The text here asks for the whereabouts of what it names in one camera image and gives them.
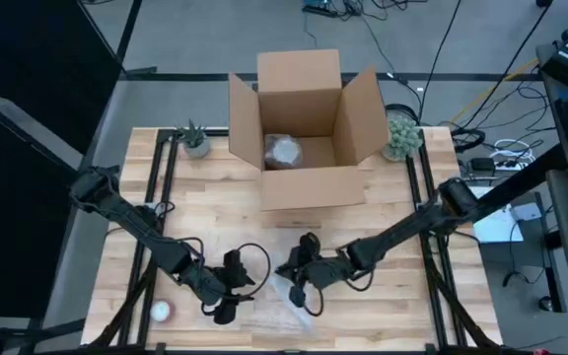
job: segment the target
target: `power strip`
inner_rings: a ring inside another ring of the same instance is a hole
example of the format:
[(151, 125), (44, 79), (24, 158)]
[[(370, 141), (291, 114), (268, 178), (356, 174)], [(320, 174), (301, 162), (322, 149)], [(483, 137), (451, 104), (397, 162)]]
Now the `power strip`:
[(505, 165), (502, 165), (499, 167), (499, 164), (501, 162), (497, 163), (494, 168), (496, 169), (497, 172), (519, 172), (521, 170), (523, 170), (528, 163), (523, 163), (523, 162), (517, 162), (516, 165), (514, 165), (513, 167), (506, 167)]

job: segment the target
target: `concrete floor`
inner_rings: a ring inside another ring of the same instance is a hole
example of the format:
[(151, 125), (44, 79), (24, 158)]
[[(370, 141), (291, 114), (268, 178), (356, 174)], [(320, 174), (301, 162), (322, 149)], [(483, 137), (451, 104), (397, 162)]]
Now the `concrete floor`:
[[(309, 49), (313, 40), (304, 33), (301, 1), (266, 0), (146, 0), (124, 61), (126, 69), (157, 66), (160, 72), (225, 73), (254, 72), (256, 55), (263, 51)], [(370, 1), (366, 10), (383, 16)], [(132, 0), (115, 0), (88, 6), (109, 45), (117, 47)], [(368, 19), (381, 47), (398, 72), (425, 72), (433, 58), (453, 13), (455, 1), (431, 0), (410, 4), (407, 11), (388, 10), (384, 22)], [(507, 66), (526, 33), (538, 18), (540, 9), (533, 0), (463, 1), (453, 29), (438, 62), (437, 72), (500, 73)], [(568, 0), (555, 1), (543, 22), (526, 45), (514, 67), (534, 58), (534, 47), (551, 42), (568, 28)], [(308, 17), (308, 29), (319, 48), (338, 48), (343, 71), (359, 71), (373, 64), (377, 71), (390, 70), (379, 55), (361, 19), (348, 22), (318, 16)], [(425, 83), (412, 82), (413, 88)], [(493, 83), (434, 82), (427, 94), (423, 122), (436, 124), (448, 120)], [(496, 97), (516, 84), (503, 84)], [(540, 83), (534, 87), (543, 92)], [(393, 82), (382, 82), (388, 103), (416, 107), (412, 94)], [(536, 100), (518, 96), (501, 105), (488, 121), (507, 122), (540, 107)], [(118, 82), (99, 140), (94, 164), (122, 164), (132, 127), (172, 126), (192, 118), (204, 125), (227, 125), (227, 83)], [(524, 128), (538, 118), (531, 115), (520, 122), (487, 131), (487, 141), (518, 138)], [(553, 126), (550, 112), (536, 127)], [(557, 143), (553, 131), (535, 134), (525, 141), (542, 139), (534, 149), (539, 155)], [(462, 156), (488, 154), (483, 148)], [(543, 194), (545, 206), (550, 199)], [(97, 216), (80, 214), (63, 256), (45, 326), (75, 320), (86, 315), (107, 222)], [(483, 251), (487, 260), (487, 248)], [(557, 253), (561, 282), (568, 305), (568, 272), (562, 251)], [(550, 314), (537, 308), (536, 300), (547, 294), (542, 278), (535, 285), (512, 282), (501, 287), (508, 265), (486, 261), (486, 272), (505, 344), (521, 347), (554, 336), (563, 337), (545, 345), (553, 352), (568, 353), (568, 313)], [(539, 269), (528, 267), (533, 278)], [(55, 339), (39, 350), (71, 348), (80, 334)]]

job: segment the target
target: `cardboard box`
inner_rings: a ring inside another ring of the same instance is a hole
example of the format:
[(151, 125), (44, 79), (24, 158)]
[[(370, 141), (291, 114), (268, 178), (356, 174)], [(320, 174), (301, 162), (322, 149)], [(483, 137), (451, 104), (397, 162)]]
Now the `cardboard box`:
[[(258, 92), (229, 75), (230, 152), (262, 170), (262, 210), (365, 202), (357, 165), (390, 141), (370, 67), (341, 88), (335, 49), (261, 53)], [(264, 135), (290, 134), (303, 150), (295, 170), (264, 167)]]

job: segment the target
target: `potted plant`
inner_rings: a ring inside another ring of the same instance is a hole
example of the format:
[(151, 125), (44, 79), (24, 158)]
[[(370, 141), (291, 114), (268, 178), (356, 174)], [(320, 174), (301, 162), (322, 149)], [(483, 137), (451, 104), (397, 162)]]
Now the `potted plant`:
[(190, 119), (188, 127), (177, 127), (179, 141), (183, 143), (185, 153), (191, 159), (200, 159), (209, 153), (210, 143), (203, 126), (196, 127)]
[(383, 156), (393, 162), (402, 162), (406, 157), (413, 157), (422, 145), (420, 127), (411, 118), (400, 114), (388, 118), (391, 142), (381, 151)]

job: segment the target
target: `succulent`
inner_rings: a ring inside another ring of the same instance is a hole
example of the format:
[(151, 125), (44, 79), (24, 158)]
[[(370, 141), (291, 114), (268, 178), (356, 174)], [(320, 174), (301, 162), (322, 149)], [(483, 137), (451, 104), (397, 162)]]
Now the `succulent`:
[(180, 134), (178, 139), (188, 148), (196, 148), (200, 146), (203, 144), (203, 140), (205, 139), (205, 129), (203, 126), (199, 125), (196, 127), (191, 119), (188, 121), (187, 128), (177, 127), (177, 131)]
[(412, 157), (422, 145), (418, 127), (411, 118), (400, 114), (388, 117), (391, 142), (383, 148), (383, 156), (388, 160), (401, 162)]

